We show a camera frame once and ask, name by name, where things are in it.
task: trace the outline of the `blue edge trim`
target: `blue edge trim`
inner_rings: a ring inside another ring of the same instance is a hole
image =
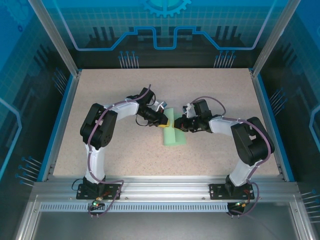
[[[65,88],[65,91],[64,91],[64,95],[63,95],[63,98],[62,98],[62,101],[61,101],[61,105],[60,105],[58,114],[57,114],[56,119],[55,119],[55,123],[54,123],[54,126],[53,126],[51,137],[50,137],[50,140],[49,140],[49,143],[48,143],[48,147],[46,148],[46,151],[45,151],[45,154],[44,154],[44,158],[43,158],[43,162],[42,162],[42,165],[41,165],[41,168],[40,168],[40,172],[39,172],[38,178],[36,180],[37,182],[42,182],[42,178],[46,173],[46,167],[47,167],[47,164],[48,164],[48,161],[49,161],[49,156],[50,156],[50,153],[51,153],[51,150],[52,150],[52,146],[54,144],[54,140],[55,140],[55,137],[56,137],[56,134],[57,134],[58,126],[59,126],[59,123],[60,123],[60,120],[61,120],[61,116],[62,116],[62,113],[64,111],[65,105],[66,105],[67,97],[68,97],[68,94],[69,94],[69,91],[70,91],[70,87],[71,87],[71,83],[73,81],[73,78],[74,78],[74,76],[72,74],[70,74],[70,77],[69,77],[69,80],[68,80],[68,84],[66,85],[66,88]]]
[[[285,166],[285,170],[286,170],[286,173],[287,173],[288,178],[289,178],[288,180],[290,182],[294,182],[295,178],[294,178],[294,175],[292,173],[292,170],[291,170],[291,167],[290,167],[290,164],[289,164],[289,160],[288,160],[288,157],[287,157],[287,154],[286,154],[286,151],[285,151],[284,144],[283,144],[282,139],[280,137],[280,133],[279,133],[279,129],[278,129],[278,126],[277,126],[277,123],[276,123],[276,119],[275,119],[275,116],[274,116],[274,114],[272,112],[271,105],[270,105],[270,102],[269,102],[269,99],[268,99],[268,96],[267,96],[267,92],[266,92],[264,83],[262,81],[261,75],[259,74],[257,78],[258,78],[258,83],[260,84],[260,87],[261,87],[263,98],[265,100],[265,104],[266,104],[266,108],[267,108],[268,114],[269,114],[270,119],[271,119],[271,124],[272,124],[274,132],[275,132],[275,137],[276,137],[276,139],[278,141],[278,145],[279,145],[280,153],[282,155],[282,159],[283,159],[283,163],[284,163],[284,166]],[[67,100],[67,96],[68,96],[69,91],[70,91],[70,86],[71,86],[72,81],[73,81],[73,76],[70,75],[68,84],[67,84],[66,89],[65,89],[64,96],[62,98],[62,102],[61,102],[61,105],[60,105],[60,108],[59,108],[58,115],[56,116],[56,120],[55,120],[55,123],[54,123],[54,126],[53,126],[53,130],[52,130],[52,134],[51,134],[51,137],[50,137],[50,140],[49,140],[49,143],[48,143],[48,147],[47,147],[47,149],[45,151],[45,155],[44,155],[43,162],[42,162],[42,165],[41,165],[41,169],[40,169],[40,172],[39,172],[39,175],[38,175],[38,178],[37,178],[37,182],[41,182],[42,178],[43,178],[43,176],[45,174],[46,166],[47,166],[48,161],[49,161],[49,155],[50,155],[50,152],[52,150],[54,139],[56,137],[58,126],[59,126],[59,123],[60,123],[60,120],[61,120],[61,116],[62,116],[62,112],[63,112],[63,110],[65,108],[65,105],[66,105],[66,100]]]
[[[286,171],[286,174],[287,174],[287,176],[289,178],[288,180],[290,182],[294,182],[295,178],[294,178],[294,175],[292,173],[292,170],[291,170],[291,167],[290,167],[290,163],[289,163],[289,160],[288,160],[288,156],[287,156],[287,153],[286,153],[286,150],[285,150],[285,147],[284,147],[284,143],[282,142],[282,139],[281,139],[281,136],[280,136],[280,132],[279,132],[279,129],[278,129],[278,126],[277,126],[277,123],[276,123],[276,119],[275,119],[274,113],[272,112],[271,105],[270,105],[270,102],[269,102],[269,98],[267,96],[267,91],[266,91],[265,85],[264,85],[264,83],[262,81],[260,73],[258,74],[258,83],[259,83],[259,85],[261,87],[261,91],[262,91],[263,98],[265,100],[266,108],[267,108],[268,114],[269,114],[270,119],[271,119],[271,124],[272,124],[274,132],[275,132],[275,137],[276,137],[276,139],[278,141],[280,154],[282,155],[285,171]]]

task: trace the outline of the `beige work surface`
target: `beige work surface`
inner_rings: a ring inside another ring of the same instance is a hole
[[[122,101],[139,94],[151,84],[156,99],[168,108],[182,106],[200,96],[212,96],[226,107],[226,117],[256,116],[262,120],[249,70],[244,69],[84,69],[72,104],[62,145],[54,169],[56,177],[83,176],[86,149],[80,128],[94,103]],[[212,114],[222,108],[207,100]],[[186,145],[164,146],[163,129],[143,127],[129,116],[115,125],[105,151],[104,170],[113,176],[210,176],[227,175],[236,166],[238,155],[232,137],[207,132],[188,132]],[[145,121],[138,116],[138,121]],[[278,175],[274,156],[256,171],[257,175]]]

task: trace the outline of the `gear icon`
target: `gear icon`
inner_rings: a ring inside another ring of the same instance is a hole
[[[166,18],[168,15],[173,17],[174,14],[180,14],[181,10],[186,10],[191,0],[142,0],[142,4],[144,10],[149,10],[150,14]]]
[[[27,20],[29,16],[29,7],[27,0],[2,0],[2,4],[6,6],[11,17],[19,24]]]

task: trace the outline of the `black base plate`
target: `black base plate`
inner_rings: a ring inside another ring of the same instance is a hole
[[[225,184],[209,184],[211,200],[247,200],[248,195],[244,190],[252,191],[252,193],[250,193],[250,200],[255,199],[255,193],[251,184],[236,187],[232,197],[229,196]]]
[[[121,184],[104,184],[104,193],[109,192],[107,195],[103,197],[104,200],[113,200],[118,189],[120,188]],[[76,199],[79,200],[95,200],[98,196],[98,193],[90,190],[83,184],[79,184],[78,190],[76,193]],[[116,200],[120,199],[120,193],[116,197]]]

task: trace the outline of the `green foam block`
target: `green foam block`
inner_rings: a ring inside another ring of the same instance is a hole
[[[187,144],[185,133],[174,128],[175,119],[181,117],[181,114],[174,113],[173,108],[164,110],[164,114],[170,121],[170,126],[163,128],[163,145],[178,146]]]

